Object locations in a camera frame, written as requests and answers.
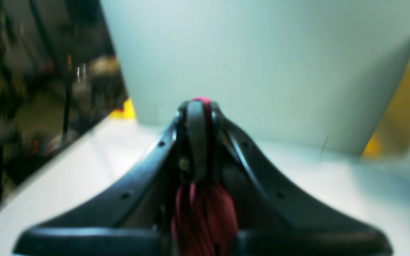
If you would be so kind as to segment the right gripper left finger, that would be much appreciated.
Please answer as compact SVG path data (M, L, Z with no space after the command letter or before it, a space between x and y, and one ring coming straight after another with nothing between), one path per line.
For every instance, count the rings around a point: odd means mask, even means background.
M15 256L177 256L170 224L177 189L195 177L183 103L166 131L122 177L89 201L26 229Z

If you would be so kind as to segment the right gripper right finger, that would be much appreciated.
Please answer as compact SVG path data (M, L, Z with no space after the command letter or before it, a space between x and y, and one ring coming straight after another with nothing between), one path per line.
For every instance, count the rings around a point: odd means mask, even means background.
M228 189L239 230L230 256L391 256L379 229L322 203L278 170L252 138L206 104L211 178Z

